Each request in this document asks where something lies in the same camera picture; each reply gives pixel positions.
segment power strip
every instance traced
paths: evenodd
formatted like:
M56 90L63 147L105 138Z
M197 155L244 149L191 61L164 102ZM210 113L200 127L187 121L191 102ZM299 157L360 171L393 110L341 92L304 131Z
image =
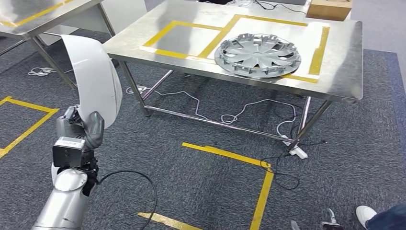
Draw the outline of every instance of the power strip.
M282 141L286 146L290 145L290 142L287 141ZM300 159L305 159L308 158L307 153L305 153L305 151L303 151L299 146L295 146L291 151L289 151L289 153L293 156L293 155L297 155L298 157L300 157Z

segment jeans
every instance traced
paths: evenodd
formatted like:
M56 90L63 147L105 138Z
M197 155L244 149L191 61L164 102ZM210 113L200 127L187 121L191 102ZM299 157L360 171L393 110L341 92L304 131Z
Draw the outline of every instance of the jeans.
M367 230L406 230L406 203L376 214L365 226Z

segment yellow floor tape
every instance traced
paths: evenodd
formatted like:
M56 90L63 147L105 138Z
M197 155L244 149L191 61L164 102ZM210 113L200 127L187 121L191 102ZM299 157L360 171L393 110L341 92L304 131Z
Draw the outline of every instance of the yellow floor tape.
M268 171L265 174L264 182L262 184L261 192L259 194L257 206L255 207L255 212L254 212L254 216L252 218L251 226L249 228L250 230L258 230L259 226L261 225L262 216L264 214L265 205L266 205L266 202L268 199L269 191L271 189L271 184L272 184L272 180L273 180L273 173L271 171L271 165L266 162L261 162L260 160L257 160L257 159L249 158L246 156L241 156L236 153L225 151L222 149L217 149L217 148L214 148L211 146L203 147L203 146L193 145L193 144L186 143L186 142L183 142L182 146L185 146L185 147L188 147L191 149L195 149L195 150L201 150L201 151L205 151L205 152L209 152L209 153L214 153L214 154L217 154L220 156L229 157L232 159L236 159L236 160L243 161L243 162L250 163L253 165L257 165L257 166L262 165L263 167L268 168Z
M30 109L39 110L39 111L45 112L47 114L44 117L42 117L39 121L37 121L34 125L29 127L25 132L23 132L19 137L17 137L12 143L10 143L4 149L0 149L0 158L2 158L4 155L6 155L12 148L14 148L24 138L26 138L28 135L30 135L32 132L34 132L34 130L36 130L39 126L41 126L46 120L48 120L50 117L52 117L52 115L54 115L59 110L59 109L50 109L50 108L43 107L40 105L15 100L15 99L12 99L11 97L6 97L3 100L1 100L0 105L4 104L6 102L24 106L24 107L27 107Z
M140 212L140 213L138 213L138 215L142 216L142 217L145 217L145 218L149 218L151 213ZM165 216L160 215L158 213L154 213L151 220L162 223L162 224L165 224L166 226L172 227L174 229L179 229L179 230L202 230L202 229L193 227L192 225L179 222L179 221L171 219L169 217L165 217Z

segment person's foot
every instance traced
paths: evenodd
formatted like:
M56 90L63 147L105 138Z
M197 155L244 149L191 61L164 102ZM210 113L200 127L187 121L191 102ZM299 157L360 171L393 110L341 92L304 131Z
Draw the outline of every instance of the person's foot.
M355 213L357 214L358 220L364 226L365 229L366 229L365 223L376 215L375 210L373 210L368 206L358 206L357 209L355 210Z

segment electrical cord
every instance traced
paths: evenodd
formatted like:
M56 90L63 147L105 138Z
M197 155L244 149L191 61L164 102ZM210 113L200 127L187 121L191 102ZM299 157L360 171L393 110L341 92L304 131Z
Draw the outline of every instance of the electrical cord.
M261 168L262 168L262 169L264 169L264 170L267 171L267 172L273 173L273 174L275 175L275 183L276 183L277 185L279 185L281 188L286 189L286 190L294 190L295 188L297 188L297 187L300 185L300 179L299 179L299 177L293 176L293 175L288 174L288 173L282 173L282 172L278 172L278 171L277 171L277 170L278 170L278 165L279 165L279 160L282 159L282 158L285 158L285 157L289 157L289 156L291 156L291 154L288 153L288 154L283 155L283 153L281 153L278 157L266 157L266 158L262 158L262 159L260 160L260 164L261 164ZM273 167L274 170L273 170L273 171L269 171L269 168L262 166L262 162L266 162L265 160L267 160L267 159L273 159L273 158L276 158L276 163L275 163L275 165L274 165L274 167ZM284 175L284 176L291 177L291 178L293 178L294 180L296 180L296 184L295 184L294 186L292 186L292 187L287 187L287 186L283 185L282 183L280 183L280 181L279 181L279 176L278 176L278 175Z
M69 72L71 72L71 71L73 71L73 69L68 70L68 71L65 71L64 73L69 73ZM32 68L31 71L29 71L27 74L30 75L30 76L45 77L45 76L47 76L48 74L50 74L50 73L55 73L55 72L56 72L56 70L53 69L53 68L48 68L48 67L45 67L45 68L35 67L35 68Z
M282 120L291 120L291 119L293 119L293 115L290 116L290 117L284 117L284 116L282 116L282 115L279 115L278 112L276 111L276 106L273 107L273 112L275 113L275 115L276 115L277 117L279 117L279 118L282 119Z
M134 92L131 90L131 87L128 87L128 88L125 90L125 92L126 92L127 94L133 94L133 93L134 93ZM170 92L170 93L160 93L160 92L158 92L158 91L156 91L156 90L155 90L154 92L158 93L158 94L161 95L161 96L184 93L184 94L188 95L189 97L191 97L191 98L193 98L193 99L195 99L195 100L197 101L197 105L196 105L196 109L195 109L195 111L194 111L194 114L197 115L197 116L199 116L199 117L202 117L202 118L204 118L204 119L206 119L206 120L210 120L209 118L207 118L207 117L205 117L205 116L203 116L203 115L198 114L199 105L200 105L200 100L199 100L198 98L193 97L192 95L188 94L187 92L185 92L185 91L179 91L179 92ZM276 132L279 134L279 136L282 136L282 134L281 134L280 131L279 131L279 128L281 127L281 125L283 125L283 124L285 124L285 123L291 123L291 122L294 122L294 121L296 120L296 109L295 109L295 105L292 105L292 104L289 104L289 103L284 103L284 102L279 102L279 101L276 101L276 100L264 99L264 100L260 100L260 101L257 101L257 102L245 104L244 107L243 107L243 109L241 110L241 112L239 112L239 113L236 114L236 115L231 115L231 114L223 114L223 115L221 115L221 117L220 117L221 123L223 123L223 124L228 124L228 125L234 123L235 121L238 120L238 116L240 116L240 115L245 111L245 109L246 109L246 107L247 107L248 105L258 104L258 103L261 103L261 102L264 102L264 101L271 101L271 102L275 102L275 103L280 103L280 104L288 105L288 106L290 106L290 107L292 108L292 111L293 111L292 119L291 119L291 120L288 120L288 121L283 121L283 122L279 123L279 124L276 126ZM231 120L225 120L224 117L226 117L226 116L230 116L230 117L232 117L232 119L231 119Z
M99 181L97 182L97 184L99 184L99 185L102 184L103 181L104 181L105 179L107 179L109 176L112 176L112 175L117 174L117 173L137 173L137 174L139 174L139 175L145 177L145 178L149 181L149 183L152 185L152 188L154 189L154 196L155 196L154 208L152 209L151 215L149 215L149 217L148 217L147 221L145 222L145 224L140 228L140 230L143 230L143 229L149 224L149 222L150 222L151 219L152 219L152 216L153 216L154 213L155 213L155 209L157 209L157 204L158 204L157 188L155 187L154 183L152 182L152 180L151 180L147 175L145 175L145 174L143 174L143 173L141 173L141 172L132 171L132 170L120 170L120 171L116 171L116 172L109 173L109 174L105 175L101 180L99 180Z
M264 10L267 10L267 11L272 11L272 10L274 10L277 6L281 5L281 6L285 7L285 8L287 8L287 9L290 10L290 11L306 14L306 12L292 10L291 8L289 8L289 7L287 7L287 6L283 5L283 4L280 4L280 3L273 5L273 4L270 4L269 2L265 2L265 1L258 1L258 0L253 0L253 1L254 1L255 4L260 5ZM263 6L262 4L270 5L270 6L272 6L272 9L268 9L268 8L266 8L265 6Z

